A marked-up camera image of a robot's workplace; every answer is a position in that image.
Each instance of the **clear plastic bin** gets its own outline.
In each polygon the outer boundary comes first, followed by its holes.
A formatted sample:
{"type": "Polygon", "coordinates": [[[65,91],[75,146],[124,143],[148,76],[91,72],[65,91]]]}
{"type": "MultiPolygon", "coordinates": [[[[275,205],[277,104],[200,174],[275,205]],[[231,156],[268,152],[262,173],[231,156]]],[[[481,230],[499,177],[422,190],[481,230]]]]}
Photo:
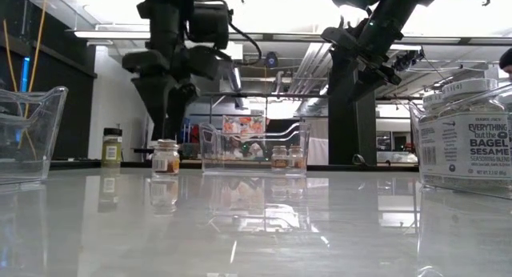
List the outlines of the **clear plastic bin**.
{"type": "MultiPolygon", "coordinates": [[[[494,83],[497,85],[493,79],[471,79],[451,84],[451,87],[473,88],[494,83]]],[[[512,85],[449,103],[429,114],[410,103],[414,146],[423,184],[510,198],[512,111],[501,103],[509,95],[512,95],[512,85]],[[434,125],[425,126],[426,122],[434,122],[434,125]]]]}
{"type": "Polygon", "coordinates": [[[297,122],[282,133],[227,134],[209,123],[199,126],[202,169],[205,174],[305,175],[310,124],[297,122]],[[275,147],[300,146],[302,159],[287,159],[285,167],[273,167],[275,147]]]}
{"type": "Polygon", "coordinates": [[[45,179],[68,90],[0,90],[0,183],[45,179]]]}

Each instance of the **ceiling light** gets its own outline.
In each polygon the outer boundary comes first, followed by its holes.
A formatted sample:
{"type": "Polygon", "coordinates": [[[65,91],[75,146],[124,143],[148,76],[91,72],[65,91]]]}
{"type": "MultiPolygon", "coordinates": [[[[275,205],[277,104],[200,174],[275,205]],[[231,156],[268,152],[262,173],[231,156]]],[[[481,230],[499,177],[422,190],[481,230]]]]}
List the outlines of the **ceiling light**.
{"type": "Polygon", "coordinates": [[[421,46],[410,46],[410,45],[401,45],[401,44],[393,44],[391,45],[390,50],[421,50],[421,46]]]}
{"type": "Polygon", "coordinates": [[[108,30],[84,30],[73,31],[78,38],[97,39],[97,40],[148,40],[150,32],[119,32],[108,30]]]}

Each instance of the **pipe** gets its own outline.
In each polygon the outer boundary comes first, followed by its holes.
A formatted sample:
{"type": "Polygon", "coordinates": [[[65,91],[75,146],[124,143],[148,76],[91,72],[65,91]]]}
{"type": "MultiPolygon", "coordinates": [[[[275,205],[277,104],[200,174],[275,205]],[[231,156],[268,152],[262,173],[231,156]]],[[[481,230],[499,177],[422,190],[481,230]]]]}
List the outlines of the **pipe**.
{"type": "Polygon", "coordinates": [[[276,74],[276,76],[275,76],[276,88],[275,88],[274,94],[279,94],[279,89],[281,89],[281,84],[282,84],[282,75],[284,73],[285,72],[283,72],[283,71],[279,71],[278,74],[276,74]]]}
{"type": "Polygon", "coordinates": [[[227,96],[227,97],[234,97],[234,98],[247,98],[247,97],[263,97],[263,98],[329,98],[327,95],[320,95],[320,94],[290,94],[290,93],[283,93],[283,94],[265,94],[265,93],[250,93],[250,92],[206,92],[201,94],[201,96],[205,97],[220,97],[220,96],[227,96]]]}

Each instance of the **spice jar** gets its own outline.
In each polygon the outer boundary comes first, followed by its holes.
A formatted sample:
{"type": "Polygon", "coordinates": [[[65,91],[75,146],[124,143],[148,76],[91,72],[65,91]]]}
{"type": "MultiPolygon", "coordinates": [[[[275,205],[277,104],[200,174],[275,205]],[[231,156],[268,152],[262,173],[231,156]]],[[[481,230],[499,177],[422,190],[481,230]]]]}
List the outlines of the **spice jar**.
{"type": "Polygon", "coordinates": [[[446,105],[443,93],[436,93],[423,98],[425,115],[418,120],[417,152],[419,154],[420,174],[424,183],[435,183],[441,177],[438,160],[442,158],[442,144],[439,142],[441,128],[437,125],[439,110],[446,105]]]}
{"type": "Polygon", "coordinates": [[[153,175],[169,176],[179,172],[178,145],[174,140],[158,140],[153,153],[153,175]]]}
{"type": "Polygon", "coordinates": [[[305,168],[304,164],[304,153],[300,146],[290,146],[290,168],[302,170],[305,168]]]}
{"type": "Polygon", "coordinates": [[[443,99],[453,102],[436,121],[436,139],[442,150],[439,175],[444,186],[485,190],[510,185],[506,108],[492,94],[463,101],[496,88],[498,81],[493,79],[471,79],[443,87],[443,99]]]}
{"type": "Polygon", "coordinates": [[[272,149],[272,170],[281,171],[288,167],[288,151],[286,146],[274,146],[272,149]]]}
{"type": "Polygon", "coordinates": [[[121,167],[122,130],[118,128],[103,129],[102,167],[121,167]]]}

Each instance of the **countertop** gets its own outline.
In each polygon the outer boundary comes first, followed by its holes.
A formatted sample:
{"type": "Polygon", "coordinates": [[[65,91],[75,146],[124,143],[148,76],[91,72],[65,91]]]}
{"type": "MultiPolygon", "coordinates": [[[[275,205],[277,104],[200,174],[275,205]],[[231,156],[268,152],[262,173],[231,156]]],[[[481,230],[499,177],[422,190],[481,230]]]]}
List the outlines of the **countertop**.
{"type": "Polygon", "coordinates": [[[512,202],[417,173],[53,171],[0,186],[0,275],[510,276],[512,202]]]}

